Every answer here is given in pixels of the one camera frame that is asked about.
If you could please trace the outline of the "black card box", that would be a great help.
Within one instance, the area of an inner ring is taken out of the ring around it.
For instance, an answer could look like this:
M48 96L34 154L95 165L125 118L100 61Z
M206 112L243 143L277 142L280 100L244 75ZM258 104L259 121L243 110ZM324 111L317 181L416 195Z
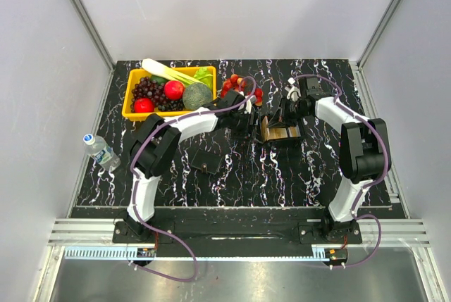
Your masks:
M275 127L271 127L269 124L268 117L270 136L266 143L261 140L263 145L276 148L294 147L299 146L306 138L303 127L299 123L294 127L281 127L279 122Z

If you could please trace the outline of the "black card holder wallet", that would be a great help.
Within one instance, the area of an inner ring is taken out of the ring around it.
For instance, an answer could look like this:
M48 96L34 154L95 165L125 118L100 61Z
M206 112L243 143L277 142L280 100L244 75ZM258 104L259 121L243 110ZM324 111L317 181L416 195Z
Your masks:
M198 149L191 160L190 165L202 174L215 175L221 166L222 156L209 151Z

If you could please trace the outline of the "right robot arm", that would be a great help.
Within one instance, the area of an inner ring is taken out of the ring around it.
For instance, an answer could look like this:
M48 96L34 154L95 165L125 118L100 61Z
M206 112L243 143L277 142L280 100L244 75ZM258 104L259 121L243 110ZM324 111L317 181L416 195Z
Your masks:
M370 187L382 182L391 167L387 127L345 106L338 97L306 96L280 102L278 122L289 126L314 116L340 133L340 186L314 232L335 243L357 228L357 213Z

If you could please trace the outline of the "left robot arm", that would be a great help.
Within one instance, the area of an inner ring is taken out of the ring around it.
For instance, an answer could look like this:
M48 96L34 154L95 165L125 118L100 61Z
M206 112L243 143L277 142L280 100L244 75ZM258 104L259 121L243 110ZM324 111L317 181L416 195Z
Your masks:
M179 144L198 134L229 128L244 130L255 95L229 91L223 99L206 103L197 110L172 118L151 114L138 129L130 150L133 174L132 194L124 223L128 234L138 242L152 236L154 201L161 176L174 159Z

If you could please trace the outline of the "brown credit card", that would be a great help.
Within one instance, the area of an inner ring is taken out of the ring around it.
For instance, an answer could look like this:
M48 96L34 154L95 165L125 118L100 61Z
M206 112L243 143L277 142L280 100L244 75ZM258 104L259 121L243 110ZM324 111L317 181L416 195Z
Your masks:
M265 115L261 120L261 139L263 143L268 141L270 131L268 128L268 117Z

